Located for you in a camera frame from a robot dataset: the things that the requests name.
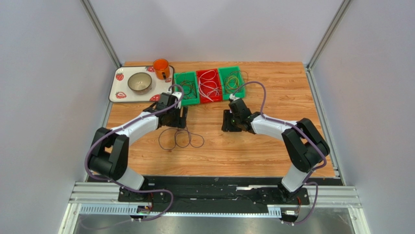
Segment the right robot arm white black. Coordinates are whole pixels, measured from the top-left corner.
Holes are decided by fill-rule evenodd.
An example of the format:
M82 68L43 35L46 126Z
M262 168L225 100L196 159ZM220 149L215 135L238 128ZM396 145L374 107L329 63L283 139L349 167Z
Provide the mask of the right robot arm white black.
M283 196L296 193L314 170L327 164L330 148L311 120L287 121L262 112L253 113L241 98L234 95L229 101L229 109L224 110L222 131L269 136L285 144L291 166L278 184Z

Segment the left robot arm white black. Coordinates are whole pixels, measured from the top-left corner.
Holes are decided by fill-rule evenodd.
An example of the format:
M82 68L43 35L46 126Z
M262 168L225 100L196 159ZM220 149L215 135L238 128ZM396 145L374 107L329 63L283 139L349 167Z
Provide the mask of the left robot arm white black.
M90 176L98 173L133 192L139 192L145 178L128 166L129 147L144 135L167 126L185 128L187 107L181 106L182 93L162 93L160 99L137 117L118 127L95 132L84 166Z

